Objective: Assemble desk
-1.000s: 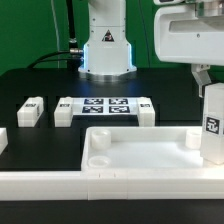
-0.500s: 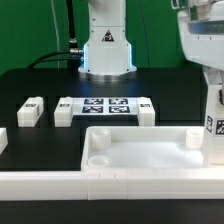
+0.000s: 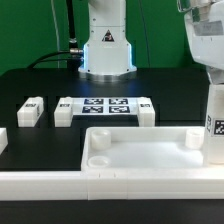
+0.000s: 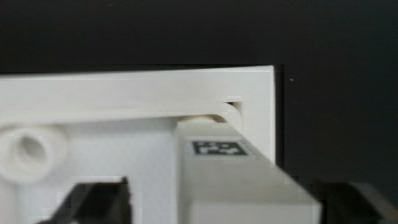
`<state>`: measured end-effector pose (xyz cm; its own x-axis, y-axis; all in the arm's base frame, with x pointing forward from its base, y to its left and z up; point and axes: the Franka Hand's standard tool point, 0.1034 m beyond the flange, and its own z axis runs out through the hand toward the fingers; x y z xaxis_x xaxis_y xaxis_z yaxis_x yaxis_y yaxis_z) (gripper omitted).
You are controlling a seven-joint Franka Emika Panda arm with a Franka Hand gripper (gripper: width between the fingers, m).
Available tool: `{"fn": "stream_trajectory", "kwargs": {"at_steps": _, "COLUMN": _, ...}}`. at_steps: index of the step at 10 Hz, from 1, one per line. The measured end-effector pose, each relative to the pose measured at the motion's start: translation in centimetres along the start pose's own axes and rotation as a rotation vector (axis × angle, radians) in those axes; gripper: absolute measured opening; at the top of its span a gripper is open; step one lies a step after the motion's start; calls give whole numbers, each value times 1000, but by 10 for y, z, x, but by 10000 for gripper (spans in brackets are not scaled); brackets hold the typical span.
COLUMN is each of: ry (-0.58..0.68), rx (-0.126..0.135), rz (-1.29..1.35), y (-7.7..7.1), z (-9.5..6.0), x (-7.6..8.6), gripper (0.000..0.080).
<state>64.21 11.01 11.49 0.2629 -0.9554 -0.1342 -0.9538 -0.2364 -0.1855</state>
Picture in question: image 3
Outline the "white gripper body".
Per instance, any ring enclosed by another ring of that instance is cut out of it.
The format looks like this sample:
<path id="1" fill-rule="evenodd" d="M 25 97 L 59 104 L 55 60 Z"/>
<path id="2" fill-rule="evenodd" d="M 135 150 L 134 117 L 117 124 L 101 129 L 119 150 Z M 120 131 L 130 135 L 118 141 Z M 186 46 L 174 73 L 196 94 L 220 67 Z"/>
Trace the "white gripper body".
<path id="1" fill-rule="evenodd" d="M 206 67 L 212 84 L 224 84 L 224 11 L 210 10 L 199 22 L 187 13 L 184 20 L 192 58 Z"/>

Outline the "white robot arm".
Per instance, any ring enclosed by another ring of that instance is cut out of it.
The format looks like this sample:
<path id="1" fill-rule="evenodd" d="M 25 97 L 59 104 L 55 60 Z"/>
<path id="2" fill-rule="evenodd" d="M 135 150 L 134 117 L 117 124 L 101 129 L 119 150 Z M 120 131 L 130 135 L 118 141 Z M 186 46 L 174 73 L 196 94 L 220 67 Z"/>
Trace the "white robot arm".
<path id="1" fill-rule="evenodd" d="M 126 39 L 126 0 L 88 0 L 90 37 L 83 47 L 82 77 L 116 81 L 136 71 Z M 224 84 L 224 0 L 177 0 L 191 55 L 209 81 Z"/>

